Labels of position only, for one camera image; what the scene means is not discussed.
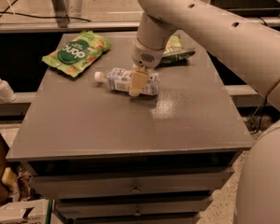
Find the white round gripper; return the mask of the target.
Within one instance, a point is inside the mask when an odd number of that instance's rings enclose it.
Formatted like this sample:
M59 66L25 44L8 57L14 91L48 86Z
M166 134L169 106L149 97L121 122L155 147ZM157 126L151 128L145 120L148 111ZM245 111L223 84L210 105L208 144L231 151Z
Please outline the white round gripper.
M135 66L132 69L129 89L131 96L136 97L140 94L148 80L146 68L155 68L160 63L163 53L164 49L150 49L142 45L137 38L134 40L132 60Z

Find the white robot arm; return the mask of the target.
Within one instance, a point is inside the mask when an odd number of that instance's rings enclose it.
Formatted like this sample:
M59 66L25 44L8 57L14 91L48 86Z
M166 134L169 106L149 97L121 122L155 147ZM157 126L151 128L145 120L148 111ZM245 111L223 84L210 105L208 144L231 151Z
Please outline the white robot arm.
M182 30L280 111L280 32L201 0L138 0L143 9L134 40L130 94L156 67L169 37ZM280 120L245 158L234 224L280 224Z

